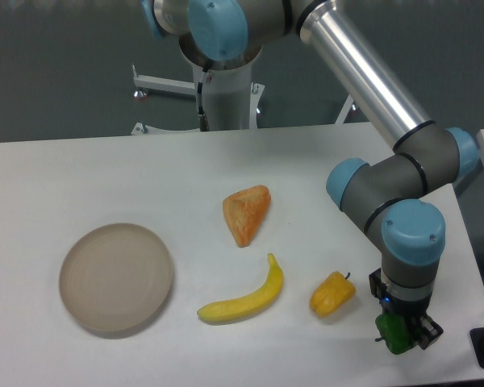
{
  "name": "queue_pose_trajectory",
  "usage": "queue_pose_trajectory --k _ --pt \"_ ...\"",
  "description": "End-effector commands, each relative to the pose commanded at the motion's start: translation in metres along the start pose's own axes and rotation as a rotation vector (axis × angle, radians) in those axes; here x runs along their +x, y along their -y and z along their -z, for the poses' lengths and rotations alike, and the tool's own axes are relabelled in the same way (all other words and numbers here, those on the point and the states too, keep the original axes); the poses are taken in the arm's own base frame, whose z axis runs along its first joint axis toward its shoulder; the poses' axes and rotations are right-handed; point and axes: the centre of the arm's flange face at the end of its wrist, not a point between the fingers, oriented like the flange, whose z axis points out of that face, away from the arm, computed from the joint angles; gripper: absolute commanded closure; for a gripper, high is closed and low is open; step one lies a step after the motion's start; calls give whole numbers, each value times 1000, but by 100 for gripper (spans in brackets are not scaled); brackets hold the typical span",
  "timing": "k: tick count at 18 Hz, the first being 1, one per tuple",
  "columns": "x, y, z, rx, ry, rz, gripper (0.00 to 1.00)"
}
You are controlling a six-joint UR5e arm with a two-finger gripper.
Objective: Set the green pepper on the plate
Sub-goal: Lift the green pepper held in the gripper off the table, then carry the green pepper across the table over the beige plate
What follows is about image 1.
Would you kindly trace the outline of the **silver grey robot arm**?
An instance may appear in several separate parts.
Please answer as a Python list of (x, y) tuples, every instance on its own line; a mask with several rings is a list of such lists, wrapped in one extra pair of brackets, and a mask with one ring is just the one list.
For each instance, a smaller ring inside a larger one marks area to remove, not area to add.
[(237, 84), (233, 73), (264, 44), (294, 33), (317, 51), (393, 151), (375, 165), (345, 160), (326, 184), (382, 255), (369, 276), (382, 306), (375, 321), (380, 337), (394, 354), (434, 343), (443, 331), (427, 310), (446, 225), (424, 196), (475, 168), (473, 138), (439, 128), (335, 1), (144, 1), (142, 9), (154, 36), (177, 36), (197, 67), (201, 131), (249, 128), (249, 85)]

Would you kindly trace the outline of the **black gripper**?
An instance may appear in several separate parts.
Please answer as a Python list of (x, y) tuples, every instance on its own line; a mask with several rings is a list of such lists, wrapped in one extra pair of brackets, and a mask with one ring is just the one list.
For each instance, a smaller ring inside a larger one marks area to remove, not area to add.
[(406, 319), (411, 345), (426, 350), (444, 333), (443, 328), (427, 315), (431, 284), (407, 288), (394, 283), (379, 268), (369, 275), (371, 294), (387, 313)]

